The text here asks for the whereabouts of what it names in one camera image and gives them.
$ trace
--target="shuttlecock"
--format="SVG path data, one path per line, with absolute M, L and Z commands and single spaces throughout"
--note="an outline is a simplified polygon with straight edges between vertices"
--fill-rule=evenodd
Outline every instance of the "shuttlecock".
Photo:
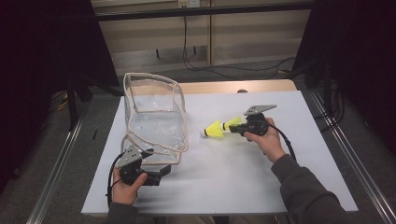
M 228 122 L 221 123 L 220 127 L 224 131 L 230 131 L 230 125 L 238 125 L 238 124 L 241 124 L 241 123 L 242 123 L 241 117 L 238 116 L 236 118 L 231 119 Z
M 209 127 L 205 128 L 201 132 L 202 137 L 216 137 L 222 138 L 224 136 L 221 127 L 220 121 L 216 120 Z

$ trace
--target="white table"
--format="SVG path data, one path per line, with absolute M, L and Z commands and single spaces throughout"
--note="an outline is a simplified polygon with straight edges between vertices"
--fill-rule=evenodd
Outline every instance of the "white table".
M 277 105 L 264 115 L 274 118 L 289 138 L 297 161 L 337 195 L 344 209 L 358 210 L 299 91 L 186 94 L 185 99 L 190 148 L 159 187 L 139 190 L 134 204 L 139 213 L 228 216 L 286 212 L 272 163 L 257 145 L 236 133 L 226 133 L 222 140 L 200 136 L 213 121 L 243 115 L 251 105 Z M 111 162 L 120 153 L 125 130 L 123 107 L 121 99 L 83 214 L 100 217 L 108 211 L 106 182 Z

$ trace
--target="transparent plastic container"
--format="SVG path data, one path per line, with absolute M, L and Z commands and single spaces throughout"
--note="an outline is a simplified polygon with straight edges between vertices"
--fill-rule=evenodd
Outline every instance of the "transparent plastic container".
M 189 147 L 183 91 L 174 80 L 127 73 L 124 81 L 126 134 L 121 152 L 134 144 L 153 149 L 143 164 L 177 164 Z

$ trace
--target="black cable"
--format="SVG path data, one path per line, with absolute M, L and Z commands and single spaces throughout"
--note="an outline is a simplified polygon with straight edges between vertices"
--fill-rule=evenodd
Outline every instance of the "black cable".
M 114 184 L 111 184 L 111 176 L 113 174 L 113 170 L 114 170 L 114 166 L 116 166 L 117 161 L 122 157 L 124 153 L 122 152 L 120 155 L 117 156 L 117 158 L 113 161 L 113 163 L 111 164 L 111 169 L 110 169 L 110 173 L 108 174 L 108 181 L 107 181 L 107 206 L 110 207 L 111 202 L 113 201 L 113 195 L 112 195 L 112 190 L 113 190 L 113 186 L 118 183 L 119 181 L 121 181 L 121 179 L 117 180 L 116 182 L 114 182 Z
M 197 71 L 208 71 L 208 72 L 216 73 L 222 77 L 227 77 L 229 79 L 240 80 L 235 77 L 229 77 L 229 76 L 223 75 L 220 72 L 213 71 L 213 70 L 211 70 L 211 68 L 230 68 L 230 69 L 237 69 L 237 70 L 250 71 L 250 72 L 260 72 L 260 71 L 265 71 L 265 70 L 270 70 L 270 69 L 276 68 L 275 72 L 270 77 L 265 78 L 265 79 L 269 79 L 276 75 L 277 71 L 279 70 L 279 66 L 282 63 L 292 60 L 292 59 L 295 59 L 295 57 L 289 57 L 289 58 L 286 58 L 286 59 L 282 60 L 281 62 L 277 63 L 276 65 L 266 67 L 266 68 L 259 68 L 259 69 L 242 68 L 242 67 L 235 67 L 235 66 L 228 66 L 228 65 L 207 66 L 207 67 L 202 67 L 202 68 L 195 67 L 189 62 L 189 59 L 187 57 L 187 17 L 184 17 L 183 62 L 184 62 L 184 66 L 187 69 L 189 69 L 190 71 L 196 71 L 196 72 Z
M 276 224 L 280 224 L 279 217 L 277 215 L 274 215 L 274 218 L 275 218 Z
M 277 132 L 279 132 L 280 135 L 282 136 L 283 140 L 285 140 L 286 145 L 288 146 L 289 153 L 290 153 L 291 157 L 295 161 L 297 161 L 296 156 L 294 154 L 293 147 L 291 146 L 291 141 L 289 141 L 288 137 L 282 131 L 280 131 L 275 125 L 272 125 L 272 124 L 268 123 L 267 121 L 264 121 L 264 120 L 255 120 L 255 121 L 262 122 L 262 123 L 268 125 L 269 127 L 275 129 Z
M 288 224 L 290 224 L 290 218 L 289 218 L 289 215 L 285 215 L 285 217 L 286 217 L 286 221 L 288 222 Z
M 329 116 L 329 115 L 328 115 L 326 112 L 323 112 L 323 113 L 321 113 L 321 114 L 315 116 L 314 119 L 323 119 L 323 118 L 326 118 L 326 117 L 328 117 L 328 116 Z
M 324 133 L 330 130 L 330 128 L 338 125 L 344 118 L 344 114 L 345 114 L 344 94 L 339 90 L 339 88 L 337 88 L 336 90 L 332 107 L 335 107 L 335 109 L 332 110 L 333 119 L 329 119 L 330 122 L 329 125 L 323 128 L 322 130 L 320 130 L 321 133 Z
M 58 93 L 53 93 L 51 95 L 51 97 L 50 97 L 51 101 L 53 101 L 53 100 L 57 99 L 58 97 L 62 96 L 64 93 L 65 93 L 65 91 L 61 91 L 61 92 L 58 92 Z

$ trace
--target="human hand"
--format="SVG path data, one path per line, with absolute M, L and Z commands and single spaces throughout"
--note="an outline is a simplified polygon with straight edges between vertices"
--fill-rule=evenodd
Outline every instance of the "human hand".
M 120 169 L 113 170 L 113 203 L 124 203 L 132 205 L 137 196 L 137 191 L 145 183 L 148 175 L 141 174 L 132 185 L 124 184 L 121 180 Z
M 266 120 L 268 123 L 275 126 L 273 119 L 267 118 Z M 245 132 L 244 136 L 247 140 L 257 143 L 259 148 L 265 155 L 267 155 L 268 160 L 272 163 L 275 163 L 279 158 L 286 154 L 280 145 L 279 133 L 271 127 L 268 127 L 267 133 L 263 136 L 258 136 L 257 134 L 249 132 Z

